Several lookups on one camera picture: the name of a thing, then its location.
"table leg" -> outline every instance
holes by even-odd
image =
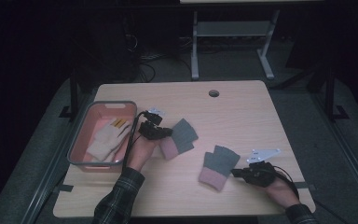
[[[269,61],[267,60],[267,51],[269,49],[269,43],[271,42],[272,35],[274,34],[275,26],[278,20],[280,10],[275,10],[272,15],[269,27],[266,33],[266,43],[262,49],[257,50],[258,58],[260,59],[261,65],[263,66],[264,73],[268,79],[274,79],[275,76],[272,73],[271,67],[269,66]]]
[[[195,11],[193,21],[193,51],[191,52],[191,79],[198,80],[199,77],[199,59],[197,57],[197,11]]]

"hand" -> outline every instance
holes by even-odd
[[[137,140],[130,151],[127,166],[141,172],[142,167],[152,156],[153,150],[158,146],[160,140],[148,140],[139,133],[135,133],[133,139]]]
[[[292,189],[290,189],[290,187],[279,177],[276,177],[274,182],[266,188],[256,188],[265,191],[272,201],[282,206],[284,209],[300,203]]]

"metal stand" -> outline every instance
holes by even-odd
[[[326,93],[325,93],[325,101],[324,101],[324,112],[327,117],[335,122],[336,119],[348,119],[349,116],[345,112],[344,108],[341,105],[337,105],[336,108],[338,110],[338,114],[334,114],[333,105],[334,105],[334,83],[335,82],[335,74],[331,67],[328,68],[328,73],[326,77]]]
[[[199,60],[197,57],[197,37],[198,36],[265,36],[266,43],[262,49],[257,50],[258,58],[263,66],[268,79],[275,76],[272,73],[267,51],[272,35],[275,30],[280,10],[275,10],[270,21],[198,21],[197,11],[194,12],[193,20],[193,50],[191,52],[191,78],[198,80]]]
[[[59,118],[69,118],[69,121],[72,122],[78,112],[78,101],[77,101],[77,83],[76,83],[76,72],[75,69],[69,77],[69,85],[71,89],[71,106],[65,106]]]

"metal frame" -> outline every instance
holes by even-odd
[[[33,199],[31,200],[24,216],[22,217],[21,224],[35,223],[43,205],[47,202],[49,194],[54,190],[55,181],[57,178],[57,169],[59,166],[60,158],[65,157],[68,152],[70,140],[74,138],[75,130],[81,123],[82,114],[86,113],[86,106],[93,102],[92,95],[84,95],[80,102],[80,110],[78,115],[67,127],[65,136],[54,151],[54,155],[48,165],[45,174],[42,177],[37,189],[34,192]]]
[[[191,52],[191,79],[200,78],[199,59],[197,57],[198,36],[261,36],[266,37],[262,49],[257,50],[257,56],[263,66],[267,79],[275,78],[272,73],[267,51],[274,34],[280,10],[274,10],[270,21],[198,21],[198,12],[194,11],[193,20],[193,49]]]
[[[320,113],[322,115],[325,115],[325,104],[323,100],[320,99],[320,97],[318,97],[317,95],[312,95],[312,100],[317,105],[317,108]],[[356,179],[356,182],[358,183],[358,160],[353,154],[353,148],[351,148],[350,144],[345,140],[345,137],[341,130],[338,128],[337,124],[333,120],[331,120],[328,115],[321,117],[324,119],[324,122],[327,124],[327,127],[336,138],[341,152],[343,153],[343,156],[349,168],[351,169],[353,176]]]

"white cloth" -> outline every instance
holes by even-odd
[[[94,141],[87,152],[98,161],[114,156],[125,136],[131,130],[131,123],[124,119],[111,119],[94,135]]]

